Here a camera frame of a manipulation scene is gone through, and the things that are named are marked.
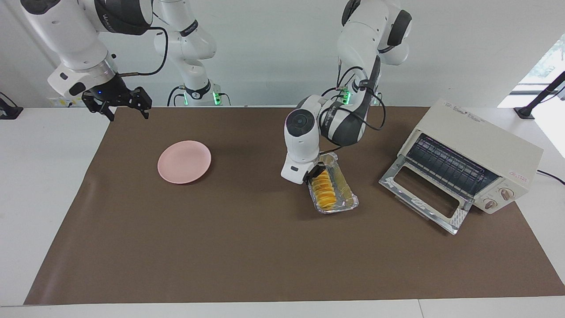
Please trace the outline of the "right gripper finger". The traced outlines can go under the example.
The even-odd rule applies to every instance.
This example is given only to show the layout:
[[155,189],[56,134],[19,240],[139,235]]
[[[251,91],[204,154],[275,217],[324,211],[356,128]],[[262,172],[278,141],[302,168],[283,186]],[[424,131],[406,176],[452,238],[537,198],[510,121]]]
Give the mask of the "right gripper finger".
[[83,96],[82,102],[91,113],[104,115],[109,121],[114,121],[115,114],[109,109],[106,102],[98,103],[94,96]]
[[152,105],[153,100],[143,87],[137,87],[132,91],[132,108],[138,110],[145,120],[149,119]]

